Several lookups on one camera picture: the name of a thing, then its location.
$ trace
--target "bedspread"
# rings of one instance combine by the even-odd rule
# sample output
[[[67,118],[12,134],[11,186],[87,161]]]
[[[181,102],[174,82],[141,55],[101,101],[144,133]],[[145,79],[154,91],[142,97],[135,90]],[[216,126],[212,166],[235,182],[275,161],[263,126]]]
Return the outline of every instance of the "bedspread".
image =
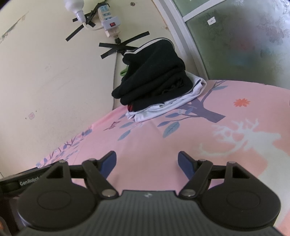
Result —
[[[289,90],[270,85],[208,81],[200,97],[148,121],[128,120],[126,107],[115,109],[37,167],[60,159],[77,165],[114,150],[117,164],[108,181],[119,193],[179,192],[188,181],[177,164],[179,151],[215,165],[236,161],[279,196],[282,209],[275,226],[290,235],[289,101]]]

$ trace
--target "light bulb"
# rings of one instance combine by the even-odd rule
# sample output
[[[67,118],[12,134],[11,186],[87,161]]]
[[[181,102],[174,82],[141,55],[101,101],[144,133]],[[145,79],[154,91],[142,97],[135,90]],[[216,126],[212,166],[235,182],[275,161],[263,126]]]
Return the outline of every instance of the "light bulb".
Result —
[[[73,12],[81,23],[86,22],[86,17],[83,12],[84,0],[64,0],[64,3],[66,9]]]

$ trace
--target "white garment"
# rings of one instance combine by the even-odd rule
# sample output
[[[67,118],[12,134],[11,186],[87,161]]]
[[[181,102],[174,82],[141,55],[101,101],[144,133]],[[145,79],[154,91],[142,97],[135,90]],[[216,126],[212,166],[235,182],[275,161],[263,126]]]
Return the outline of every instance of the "white garment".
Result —
[[[135,122],[149,120],[149,119],[152,119],[154,117],[163,115],[166,112],[174,110],[174,109],[190,102],[194,98],[198,97],[205,89],[205,87],[207,85],[206,81],[203,78],[200,78],[200,77],[198,77],[192,73],[189,73],[187,71],[185,73],[188,76],[188,78],[190,78],[192,83],[195,85],[193,87],[193,89],[190,90],[188,93],[186,93],[178,98],[166,101],[164,103],[149,106],[149,107],[147,107],[143,110],[137,111],[137,112],[127,111],[126,117],[128,119],[131,119],[134,117]]]

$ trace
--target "gray ribbed panel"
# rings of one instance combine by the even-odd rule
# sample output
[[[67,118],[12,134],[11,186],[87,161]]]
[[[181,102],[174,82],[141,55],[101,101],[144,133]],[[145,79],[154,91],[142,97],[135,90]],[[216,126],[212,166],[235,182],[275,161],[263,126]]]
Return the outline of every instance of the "gray ribbed panel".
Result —
[[[272,227],[254,232],[225,229],[207,219],[193,201],[174,192],[124,191],[102,201],[93,215],[75,228],[39,232],[30,228],[19,236],[281,236]]]

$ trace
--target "green glass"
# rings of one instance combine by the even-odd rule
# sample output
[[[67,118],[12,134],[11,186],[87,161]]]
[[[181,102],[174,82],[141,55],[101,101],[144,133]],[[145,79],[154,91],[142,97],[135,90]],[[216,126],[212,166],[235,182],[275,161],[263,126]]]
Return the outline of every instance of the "green glass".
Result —
[[[186,22],[210,79],[290,89],[290,4],[283,1],[226,0]]]
[[[208,0],[173,0],[182,17],[198,8]]]

